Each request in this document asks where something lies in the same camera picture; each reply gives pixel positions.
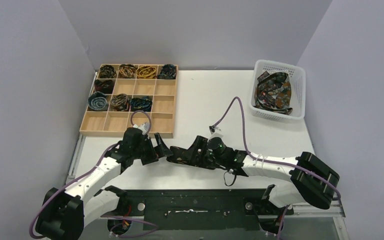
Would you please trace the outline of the black gold floral tie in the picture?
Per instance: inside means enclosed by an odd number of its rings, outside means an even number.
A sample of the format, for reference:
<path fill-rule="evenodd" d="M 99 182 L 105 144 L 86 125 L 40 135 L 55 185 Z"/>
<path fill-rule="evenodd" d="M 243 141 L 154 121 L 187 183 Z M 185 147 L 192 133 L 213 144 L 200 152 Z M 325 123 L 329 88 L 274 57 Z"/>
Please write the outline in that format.
<path fill-rule="evenodd" d="M 177 146 L 171 146 L 170 151 L 172 152 L 171 156 L 168 156 L 166 160 L 170 163 L 182 164 L 192 166 L 192 149 L 185 149 Z"/>

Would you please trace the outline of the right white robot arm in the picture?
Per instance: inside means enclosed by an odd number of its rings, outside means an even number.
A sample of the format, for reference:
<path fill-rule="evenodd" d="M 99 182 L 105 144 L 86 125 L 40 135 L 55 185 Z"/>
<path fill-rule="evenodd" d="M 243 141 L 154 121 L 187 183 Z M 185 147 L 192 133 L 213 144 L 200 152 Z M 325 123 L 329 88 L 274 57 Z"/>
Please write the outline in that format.
<path fill-rule="evenodd" d="M 209 170 L 221 169 L 235 177 L 266 177 L 285 184 L 267 187 L 263 200 L 281 208 L 308 203 L 318 209 L 329 209 L 341 199 L 337 188 L 340 176 L 310 152 L 299 156 L 273 157 L 234 149 L 221 136 L 198 136 L 188 149 L 180 149 L 174 160 L 181 164 Z"/>

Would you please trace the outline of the wooden compartment tray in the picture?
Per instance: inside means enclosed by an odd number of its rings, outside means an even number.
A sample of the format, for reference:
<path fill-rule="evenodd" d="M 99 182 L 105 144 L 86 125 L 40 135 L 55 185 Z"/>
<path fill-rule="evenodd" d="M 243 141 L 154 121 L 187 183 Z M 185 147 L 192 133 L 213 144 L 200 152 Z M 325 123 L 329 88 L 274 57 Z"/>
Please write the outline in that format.
<path fill-rule="evenodd" d="M 179 67 L 175 64 L 104 63 L 95 72 L 79 132 L 122 137 L 133 125 L 173 138 Z"/>

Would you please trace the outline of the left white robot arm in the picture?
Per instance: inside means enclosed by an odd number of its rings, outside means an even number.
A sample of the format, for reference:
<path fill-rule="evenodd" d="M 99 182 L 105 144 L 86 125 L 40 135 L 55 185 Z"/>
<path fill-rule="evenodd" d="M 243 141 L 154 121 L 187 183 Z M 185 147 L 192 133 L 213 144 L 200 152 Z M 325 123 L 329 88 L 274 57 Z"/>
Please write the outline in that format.
<path fill-rule="evenodd" d="M 129 168 L 135 160 L 142 165 L 171 157 L 159 133 L 154 135 L 156 146 L 146 131 L 129 127 L 122 140 L 104 150 L 92 169 L 70 181 L 63 187 L 50 189 L 41 209 L 29 225 L 28 233 L 33 239 L 77 240 L 87 220 L 94 221 L 102 213 L 112 211 L 121 215 L 128 208 L 126 198 L 111 192 L 103 200 L 99 197 L 102 187 Z"/>

